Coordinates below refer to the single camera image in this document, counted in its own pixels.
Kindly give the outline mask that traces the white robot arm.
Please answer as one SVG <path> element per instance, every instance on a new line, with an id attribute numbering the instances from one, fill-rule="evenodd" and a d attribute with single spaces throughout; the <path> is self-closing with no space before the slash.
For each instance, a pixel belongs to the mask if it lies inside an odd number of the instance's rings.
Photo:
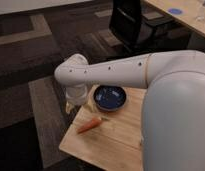
<path id="1" fill-rule="evenodd" d="M 75 104 L 89 85 L 143 88 L 144 171 L 205 171 L 205 53 L 178 50 L 89 64 L 70 56 L 54 71 Z"/>

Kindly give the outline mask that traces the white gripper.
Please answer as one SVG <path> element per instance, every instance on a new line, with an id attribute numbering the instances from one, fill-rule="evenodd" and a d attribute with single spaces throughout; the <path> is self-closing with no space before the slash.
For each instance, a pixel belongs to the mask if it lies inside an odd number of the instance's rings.
<path id="1" fill-rule="evenodd" d="M 88 90 L 87 86 L 84 84 L 76 85 L 73 87 L 66 88 L 66 113 L 70 114 L 74 109 L 75 105 L 83 105 L 87 101 Z M 93 105 L 90 103 L 85 103 L 84 108 L 89 111 L 93 111 Z"/>

